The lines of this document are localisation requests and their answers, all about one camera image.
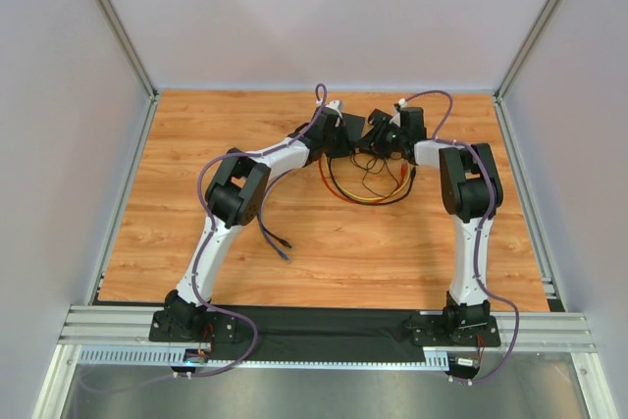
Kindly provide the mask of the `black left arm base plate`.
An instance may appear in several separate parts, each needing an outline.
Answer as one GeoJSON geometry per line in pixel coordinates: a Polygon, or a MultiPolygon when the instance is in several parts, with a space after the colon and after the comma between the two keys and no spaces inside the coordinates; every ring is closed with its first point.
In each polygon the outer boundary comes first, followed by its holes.
{"type": "Polygon", "coordinates": [[[164,309],[154,313],[148,339],[153,342],[232,343],[236,328],[237,319],[203,306],[181,312],[164,309]]]}

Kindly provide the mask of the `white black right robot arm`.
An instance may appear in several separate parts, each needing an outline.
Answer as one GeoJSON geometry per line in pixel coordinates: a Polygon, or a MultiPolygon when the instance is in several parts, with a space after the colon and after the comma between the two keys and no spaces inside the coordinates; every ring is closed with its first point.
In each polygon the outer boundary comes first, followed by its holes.
{"type": "Polygon", "coordinates": [[[489,236],[503,190],[491,147],[427,137],[424,110],[379,109],[367,119],[366,145],[381,154],[398,154],[408,163],[437,169],[443,206],[454,227],[454,272],[443,309],[450,333],[485,327],[491,317],[486,287],[489,236]]]}

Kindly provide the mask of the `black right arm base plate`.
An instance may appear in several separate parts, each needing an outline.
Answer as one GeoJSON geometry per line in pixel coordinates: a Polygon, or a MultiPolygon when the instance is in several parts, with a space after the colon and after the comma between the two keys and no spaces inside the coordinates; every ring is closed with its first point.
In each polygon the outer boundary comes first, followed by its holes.
{"type": "Polygon", "coordinates": [[[424,314],[415,311],[401,323],[401,327],[410,332],[416,346],[501,346],[497,319],[492,315],[486,324],[454,327],[442,312],[424,314]]]}

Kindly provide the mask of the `black network switch box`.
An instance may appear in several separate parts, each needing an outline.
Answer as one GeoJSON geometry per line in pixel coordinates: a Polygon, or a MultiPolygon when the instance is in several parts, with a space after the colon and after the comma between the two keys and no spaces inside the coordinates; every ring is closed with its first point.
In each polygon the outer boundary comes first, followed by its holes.
{"type": "Polygon", "coordinates": [[[342,120],[348,141],[358,142],[364,133],[366,119],[363,116],[345,113],[342,115],[342,120]]]}

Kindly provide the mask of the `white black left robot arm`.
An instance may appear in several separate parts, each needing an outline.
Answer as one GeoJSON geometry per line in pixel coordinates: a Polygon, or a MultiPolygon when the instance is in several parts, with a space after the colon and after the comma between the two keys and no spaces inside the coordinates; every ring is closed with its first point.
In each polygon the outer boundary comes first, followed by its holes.
{"type": "Polygon", "coordinates": [[[219,271],[235,238],[262,209],[269,180],[330,151],[344,128],[342,108],[339,100],[321,102],[309,123],[280,142],[256,151],[233,148],[202,168],[196,183],[205,212],[202,234],[183,278],[153,316],[151,340],[201,339],[219,271]]]}

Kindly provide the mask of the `black power adapter with cord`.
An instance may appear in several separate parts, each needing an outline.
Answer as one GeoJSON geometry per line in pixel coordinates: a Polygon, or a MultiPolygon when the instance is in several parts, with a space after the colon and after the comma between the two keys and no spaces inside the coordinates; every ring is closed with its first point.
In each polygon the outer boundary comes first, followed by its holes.
{"type": "Polygon", "coordinates": [[[363,172],[360,183],[369,193],[368,196],[364,196],[353,194],[348,191],[347,193],[350,197],[357,201],[384,204],[385,202],[393,201],[395,198],[400,198],[400,195],[409,184],[408,166],[405,163],[401,164],[399,175],[397,176],[389,167],[390,158],[386,159],[377,157],[368,150],[366,152],[356,150],[349,156],[349,159],[354,167],[363,172]],[[394,189],[391,191],[379,191],[368,185],[367,179],[369,177],[377,176],[381,172],[385,172],[392,180],[394,189]]]}

